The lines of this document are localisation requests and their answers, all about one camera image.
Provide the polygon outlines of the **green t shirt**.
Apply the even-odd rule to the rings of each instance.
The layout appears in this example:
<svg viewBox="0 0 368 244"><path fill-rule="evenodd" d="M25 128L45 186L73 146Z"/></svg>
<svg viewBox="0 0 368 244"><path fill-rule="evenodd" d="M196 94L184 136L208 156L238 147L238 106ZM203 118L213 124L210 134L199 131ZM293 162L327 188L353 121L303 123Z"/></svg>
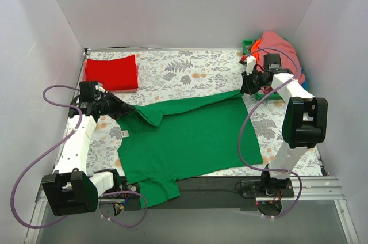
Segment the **green t shirt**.
<svg viewBox="0 0 368 244"><path fill-rule="evenodd" d="M239 90L168 100L120 118L128 133L118 149L125 176L138 184L142 207L180 195L178 181L263 162Z"/></svg>

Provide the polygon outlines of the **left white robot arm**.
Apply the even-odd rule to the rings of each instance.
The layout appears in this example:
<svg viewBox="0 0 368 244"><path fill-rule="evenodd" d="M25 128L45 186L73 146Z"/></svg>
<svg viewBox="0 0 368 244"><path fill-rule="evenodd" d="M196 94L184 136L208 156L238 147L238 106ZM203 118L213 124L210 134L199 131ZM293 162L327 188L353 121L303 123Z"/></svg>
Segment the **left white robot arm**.
<svg viewBox="0 0 368 244"><path fill-rule="evenodd" d="M111 198L121 194L118 171L104 169L89 175L87 155L100 117L118 120L135 109L97 81L80 82L79 94L71 101L68 111L67 133L70 137L63 144L52 174L45 175L41 181L55 216L94 212L104 193Z"/></svg>

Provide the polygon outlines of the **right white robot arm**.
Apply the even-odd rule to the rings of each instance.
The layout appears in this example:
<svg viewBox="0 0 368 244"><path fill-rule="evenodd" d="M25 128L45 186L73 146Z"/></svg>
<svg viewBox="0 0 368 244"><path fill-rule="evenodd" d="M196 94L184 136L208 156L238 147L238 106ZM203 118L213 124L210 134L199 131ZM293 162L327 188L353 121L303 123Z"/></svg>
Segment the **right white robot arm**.
<svg viewBox="0 0 368 244"><path fill-rule="evenodd" d="M260 177L240 183L243 196L293 197L290 180L300 158L325 139L328 102L306 91L297 81L292 70L282 68L279 51L267 54L264 66L247 55L240 61L246 70L242 73L241 93L255 94L264 87L271 87L287 102L282 124L283 142L275 158L262 169Z"/></svg>

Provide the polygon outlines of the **folded red t shirt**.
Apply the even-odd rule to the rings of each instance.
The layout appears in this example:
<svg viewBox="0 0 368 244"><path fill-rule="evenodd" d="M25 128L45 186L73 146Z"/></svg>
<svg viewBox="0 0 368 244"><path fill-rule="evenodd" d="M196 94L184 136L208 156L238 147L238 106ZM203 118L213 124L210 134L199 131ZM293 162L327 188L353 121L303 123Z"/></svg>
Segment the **folded red t shirt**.
<svg viewBox="0 0 368 244"><path fill-rule="evenodd" d="M87 81L97 81L108 91L139 87L134 55L113 60L87 59L86 75Z"/></svg>

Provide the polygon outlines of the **orange t shirt in basket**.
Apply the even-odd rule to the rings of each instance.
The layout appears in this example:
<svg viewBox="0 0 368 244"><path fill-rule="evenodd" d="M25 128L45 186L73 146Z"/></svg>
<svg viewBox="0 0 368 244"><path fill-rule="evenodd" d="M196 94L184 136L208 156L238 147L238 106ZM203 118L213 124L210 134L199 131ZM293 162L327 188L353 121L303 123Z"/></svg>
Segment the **orange t shirt in basket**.
<svg viewBox="0 0 368 244"><path fill-rule="evenodd" d="M260 46L261 41L262 39L255 40L250 50L252 56L256 58L258 57L258 49L260 48L259 46Z"/></svg>

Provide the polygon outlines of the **green plastic basket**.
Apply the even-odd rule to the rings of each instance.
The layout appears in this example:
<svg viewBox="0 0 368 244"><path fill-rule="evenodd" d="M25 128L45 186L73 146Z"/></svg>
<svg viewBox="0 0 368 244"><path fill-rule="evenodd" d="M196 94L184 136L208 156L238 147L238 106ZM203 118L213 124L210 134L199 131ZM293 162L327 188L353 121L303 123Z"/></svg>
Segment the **green plastic basket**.
<svg viewBox="0 0 368 244"><path fill-rule="evenodd" d="M246 56L252 55L250 50L254 43L251 40L244 40L243 41L243 53ZM277 51L277 54L266 54L264 56L264 68L257 64L256 58L256 65L252 72L270 72L272 73L272 82L271 85L268 87L263 87L260 89L265 91L268 90L269 92L266 93L264 96L271 96L273 93L277 93L280 98L286 102L289 101L292 97L300 97L304 99L311 99L313 96L306 91L300 83L301 77L301 70L297 67L294 60L287 55L285 52L278 50L276 48L260 48L258 51L267 51L267 50ZM284 54L288 57L294 66L297 69L297 73L293 74L289 69L282 68L281 66L281 57L280 54Z"/></svg>

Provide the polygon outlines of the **pink t shirt in basket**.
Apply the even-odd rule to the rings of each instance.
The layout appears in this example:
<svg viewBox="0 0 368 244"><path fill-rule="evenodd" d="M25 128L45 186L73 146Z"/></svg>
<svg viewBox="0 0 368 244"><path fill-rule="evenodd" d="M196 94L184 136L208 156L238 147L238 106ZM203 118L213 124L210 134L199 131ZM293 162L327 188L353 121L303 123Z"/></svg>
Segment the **pink t shirt in basket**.
<svg viewBox="0 0 368 244"><path fill-rule="evenodd" d="M297 67L302 70L299 59L297 58L296 51L293 46L280 35L275 32L267 31L264 32L262 37L258 41L258 45L256 46L257 49L260 48L276 48L285 52L289 55L297 65ZM267 50L267 51L258 51L257 54L257 64L264 68L264 57L266 54L277 54L277 51ZM286 57L284 54L280 54L281 57L281 66L282 68L289 69L293 74L297 73L297 69L292 63L292 61Z"/></svg>

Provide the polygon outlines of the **floral table cloth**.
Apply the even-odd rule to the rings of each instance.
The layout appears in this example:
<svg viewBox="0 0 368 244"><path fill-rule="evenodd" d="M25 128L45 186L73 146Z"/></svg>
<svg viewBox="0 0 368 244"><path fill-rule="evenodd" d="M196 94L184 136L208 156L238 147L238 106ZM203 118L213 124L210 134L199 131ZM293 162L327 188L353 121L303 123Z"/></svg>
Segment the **floral table cloth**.
<svg viewBox="0 0 368 244"><path fill-rule="evenodd" d="M244 67L239 63L243 53L237 50L150 50L98 51L88 54L94 60L113 60L129 55L136 57L139 87L135 93L116 94L131 105L189 97L208 96L239 89ZM287 104L268 100L251 116L263 164L270 163L282 144L281 128ZM87 172L116 168L124 171L118 158L122 133L108 116L98 120L87 155Z"/></svg>

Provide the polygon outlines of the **blue t shirt in basket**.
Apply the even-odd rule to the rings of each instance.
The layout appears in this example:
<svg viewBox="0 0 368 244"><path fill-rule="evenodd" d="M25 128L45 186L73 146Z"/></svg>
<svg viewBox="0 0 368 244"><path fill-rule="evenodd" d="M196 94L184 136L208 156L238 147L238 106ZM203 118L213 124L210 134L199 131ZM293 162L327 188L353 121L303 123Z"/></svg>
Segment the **blue t shirt in basket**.
<svg viewBox="0 0 368 244"><path fill-rule="evenodd" d="M309 82L308 82L308 78L307 78L307 76L305 75L305 72L304 72L304 69L302 68L301 69L301 74L304 76L304 82L302 83L302 87L306 90L306 91L308 91L308 89L309 89Z"/></svg>

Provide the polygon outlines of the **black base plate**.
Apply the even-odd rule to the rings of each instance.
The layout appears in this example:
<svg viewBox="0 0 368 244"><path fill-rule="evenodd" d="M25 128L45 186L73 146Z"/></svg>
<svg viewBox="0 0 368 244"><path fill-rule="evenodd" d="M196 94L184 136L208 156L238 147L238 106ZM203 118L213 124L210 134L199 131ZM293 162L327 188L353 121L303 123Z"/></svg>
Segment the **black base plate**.
<svg viewBox="0 0 368 244"><path fill-rule="evenodd" d="M179 196L150 209L240 209L267 216L279 215L282 202L297 191L291 180L263 182L261 176L203 176L177 182Z"/></svg>

